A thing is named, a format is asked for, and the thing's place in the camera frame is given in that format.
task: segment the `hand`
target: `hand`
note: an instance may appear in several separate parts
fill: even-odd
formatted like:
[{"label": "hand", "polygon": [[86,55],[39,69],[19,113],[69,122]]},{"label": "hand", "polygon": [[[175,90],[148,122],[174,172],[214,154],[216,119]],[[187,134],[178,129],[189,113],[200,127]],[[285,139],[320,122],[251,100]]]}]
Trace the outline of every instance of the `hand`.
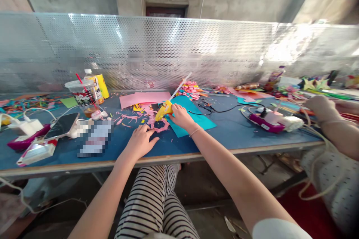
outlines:
[{"label": "hand", "polygon": [[317,95],[304,103],[304,106],[312,110],[319,121],[341,120],[339,112],[335,109],[335,103],[324,95]]},{"label": "hand", "polygon": [[172,110],[175,114],[175,117],[169,115],[169,118],[178,126],[185,129],[188,133],[191,130],[199,128],[199,125],[194,122],[191,116],[187,113],[187,110],[184,107],[181,107],[178,104],[172,104]]},{"label": "hand", "polygon": [[335,103],[335,108],[340,113],[359,115],[359,102],[350,102],[340,99],[331,99]]},{"label": "hand", "polygon": [[132,133],[132,136],[122,154],[134,158],[135,161],[138,161],[139,158],[150,152],[154,144],[160,140],[159,137],[155,137],[150,141],[150,137],[153,133],[154,130],[151,130],[147,124],[140,125]]},{"label": "hand", "polygon": [[324,95],[317,95],[310,98],[304,103],[304,106],[308,107],[315,114],[323,110],[335,109],[335,103]]}]

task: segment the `white sleeve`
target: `white sleeve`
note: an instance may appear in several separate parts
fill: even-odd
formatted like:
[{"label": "white sleeve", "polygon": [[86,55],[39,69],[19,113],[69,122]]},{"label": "white sleeve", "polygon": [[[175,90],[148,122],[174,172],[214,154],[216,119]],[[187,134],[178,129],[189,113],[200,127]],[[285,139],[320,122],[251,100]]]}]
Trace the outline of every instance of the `white sleeve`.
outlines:
[{"label": "white sleeve", "polygon": [[312,239],[298,225],[279,218],[267,218],[253,227],[253,239]]}]

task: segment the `person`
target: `person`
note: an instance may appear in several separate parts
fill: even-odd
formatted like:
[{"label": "person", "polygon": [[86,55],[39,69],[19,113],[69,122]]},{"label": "person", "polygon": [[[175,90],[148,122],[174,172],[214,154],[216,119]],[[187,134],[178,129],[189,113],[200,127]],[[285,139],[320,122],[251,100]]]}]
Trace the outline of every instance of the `person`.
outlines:
[{"label": "person", "polygon": [[[340,113],[359,115],[359,102],[318,95],[304,105],[314,112],[323,133],[337,151],[322,147],[307,151],[301,166],[309,177],[313,173],[312,184],[317,192],[325,193],[323,201],[337,227],[344,235],[350,235],[356,226],[359,208],[359,128]],[[303,199],[311,200],[305,194]]]},{"label": "person", "polygon": [[[186,109],[172,105],[171,120],[185,129],[226,188],[254,239],[311,238],[269,190],[230,151],[196,124]],[[114,168],[69,238],[107,238],[126,181],[136,161],[158,137],[141,125],[134,130]],[[174,193],[179,164],[144,167],[123,210],[115,238],[195,238],[199,235]]]}]

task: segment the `perforated metal panel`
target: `perforated metal panel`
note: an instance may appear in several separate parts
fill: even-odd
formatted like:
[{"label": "perforated metal panel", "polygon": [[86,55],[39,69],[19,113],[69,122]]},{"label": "perforated metal panel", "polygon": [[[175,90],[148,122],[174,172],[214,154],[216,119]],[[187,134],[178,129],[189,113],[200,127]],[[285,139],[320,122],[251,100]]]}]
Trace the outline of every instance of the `perforated metal panel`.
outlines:
[{"label": "perforated metal panel", "polygon": [[320,75],[359,47],[359,27],[114,15],[0,13],[0,92],[62,91],[102,73],[109,90],[175,87],[190,71],[199,86]]}]

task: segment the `table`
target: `table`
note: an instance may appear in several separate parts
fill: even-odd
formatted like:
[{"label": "table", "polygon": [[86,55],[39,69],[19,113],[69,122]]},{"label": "table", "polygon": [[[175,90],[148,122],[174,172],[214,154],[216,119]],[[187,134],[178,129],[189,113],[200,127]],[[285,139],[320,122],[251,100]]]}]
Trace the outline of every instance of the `table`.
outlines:
[{"label": "table", "polygon": [[[106,99],[101,107],[108,114],[112,113],[114,119],[120,116],[116,112],[132,115],[133,111],[130,108],[121,111],[117,94],[120,95],[121,93],[111,93],[110,98]],[[0,100],[8,98],[14,98],[14,96],[2,96]],[[210,96],[204,97],[204,99],[212,103],[213,107],[218,111],[227,110],[238,104],[237,97],[234,95],[230,95],[230,97]],[[267,98],[263,99],[261,103],[269,106],[270,103],[279,103],[279,101],[274,98]],[[237,107],[225,113],[213,113],[208,116],[209,119],[217,124],[217,127],[209,129],[207,132],[235,155],[288,152],[309,149],[324,144],[320,138],[304,130],[291,133],[282,132],[280,134],[268,133],[244,118],[238,110],[239,108]],[[67,108],[61,104],[61,108],[53,111],[53,113],[57,117],[66,110]],[[69,113],[74,112],[80,112],[80,108],[73,108]],[[49,123],[52,119],[49,113],[43,111],[37,111],[30,118],[38,118],[42,124]],[[82,112],[80,113],[80,118],[85,118]],[[0,133],[0,177],[25,179],[111,170],[116,158],[127,145],[134,128],[141,124],[141,118],[137,120],[137,123],[135,120],[132,120],[131,123],[129,121],[130,119],[124,119],[122,123],[133,128],[122,124],[114,125],[111,140],[102,156],[78,158],[77,148],[81,143],[80,138],[69,139],[65,137],[59,140],[52,157],[22,168],[16,165],[16,161],[21,154],[15,153],[6,146],[6,143],[16,138],[16,135],[11,130],[5,130]],[[193,140],[188,136],[178,138],[171,127],[167,131],[155,135],[160,137],[160,140],[147,155],[136,163],[135,167],[203,160]]]}]

